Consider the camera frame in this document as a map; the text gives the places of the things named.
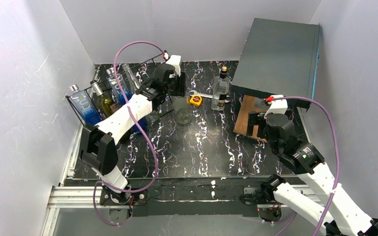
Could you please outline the clear bottle with gold rim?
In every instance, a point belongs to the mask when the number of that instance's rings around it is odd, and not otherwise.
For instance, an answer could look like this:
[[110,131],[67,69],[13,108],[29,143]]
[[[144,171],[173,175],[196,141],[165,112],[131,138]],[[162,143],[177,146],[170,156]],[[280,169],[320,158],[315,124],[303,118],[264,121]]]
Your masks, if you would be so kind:
[[173,116],[177,123],[188,124],[192,118],[192,108],[187,97],[178,97],[173,101]]

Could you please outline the clear bottle with black cap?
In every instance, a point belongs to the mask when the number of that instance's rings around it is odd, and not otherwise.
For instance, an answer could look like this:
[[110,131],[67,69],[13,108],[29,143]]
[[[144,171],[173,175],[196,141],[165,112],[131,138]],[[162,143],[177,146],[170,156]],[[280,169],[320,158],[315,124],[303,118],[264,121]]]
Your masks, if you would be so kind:
[[223,111],[229,93],[230,81],[227,77],[228,69],[222,66],[219,75],[213,80],[213,97],[211,109],[213,111]]

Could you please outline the blue square glass bottle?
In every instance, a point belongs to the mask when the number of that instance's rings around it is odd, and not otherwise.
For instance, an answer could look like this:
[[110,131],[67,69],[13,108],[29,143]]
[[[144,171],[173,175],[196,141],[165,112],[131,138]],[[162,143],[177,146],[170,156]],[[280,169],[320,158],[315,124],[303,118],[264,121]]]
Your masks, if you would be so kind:
[[129,84],[129,82],[128,82],[128,85],[127,85],[125,79],[123,78],[123,76],[119,72],[117,73],[118,79],[119,79],[119,82],[118,82],[116,80],[115,73],[114,73],[114,68],[113,67],[109,68],[107,70],[107,73],[108,73],[108,82],[110,83],[112,91],[115,94],[115,96],[116,96],[119,104],[121,106],[125,105],[126,104],[126,99],[130,100],[132,98],[132,96],[134,95],[130,91],[130,84]]

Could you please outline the dark green wine bottle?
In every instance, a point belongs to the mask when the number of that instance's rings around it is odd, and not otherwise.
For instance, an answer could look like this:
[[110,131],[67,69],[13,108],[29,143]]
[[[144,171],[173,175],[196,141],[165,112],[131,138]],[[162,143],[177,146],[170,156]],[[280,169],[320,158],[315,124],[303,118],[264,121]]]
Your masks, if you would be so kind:
[[97,95],[98,107],[101,109],[105,117],[108,118],[111,115],[113,115],[114,111],[112,110],[112,106],[115,105],[115,103],[112,100],[112,98],[110,96],[105,95],[105,93],[102,91],[101,87],[99,86],[96,80],[92,80],[90,84]]

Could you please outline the blue bottle with silver cap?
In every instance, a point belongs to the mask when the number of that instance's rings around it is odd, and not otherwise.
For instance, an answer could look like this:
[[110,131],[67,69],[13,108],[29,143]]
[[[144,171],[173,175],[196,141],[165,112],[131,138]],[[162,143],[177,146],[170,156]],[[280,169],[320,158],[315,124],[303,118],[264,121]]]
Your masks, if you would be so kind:
[[101,122],[102,118],[93,105],[89,94],[85,90],[80,90],[76,84],[71,85],[69,89],[71,95],[68,97],[68,101],[73,106],[76,114],[84,122],[84,125],[96,125]]

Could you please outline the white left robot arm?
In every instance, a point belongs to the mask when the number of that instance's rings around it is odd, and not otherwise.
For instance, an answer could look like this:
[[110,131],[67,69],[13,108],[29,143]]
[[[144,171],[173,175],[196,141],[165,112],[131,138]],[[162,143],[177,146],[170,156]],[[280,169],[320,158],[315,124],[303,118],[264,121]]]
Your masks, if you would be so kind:
[[185,73],[180,62],[171,59],[158,65],[154,76],[143,83],[131,99],[109,118],[97,125],[82,128],[79,158],[89,165],[108,189],[121,193],[138,193],[147,186],[131,190],[119,170],[116,145],[138,121],[165,102],[167,96],[185,96]]

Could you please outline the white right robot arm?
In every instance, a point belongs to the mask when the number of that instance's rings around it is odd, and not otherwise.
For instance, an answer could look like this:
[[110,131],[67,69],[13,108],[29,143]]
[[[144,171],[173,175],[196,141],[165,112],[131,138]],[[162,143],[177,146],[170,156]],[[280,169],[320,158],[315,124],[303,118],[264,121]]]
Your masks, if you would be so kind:
[[292,170],[320,199],[316,203],[295,190],[284,178],[271,175],[257,189],[242,196],[245,204],[283,204],[315,225],[327,236],[378,236],[378,218],[366,214],[331,173],[315,146],[300,140],[294,124],[282,113],[249,113],[247,133],[258,126],[258,136],[267,140],[272,153]]

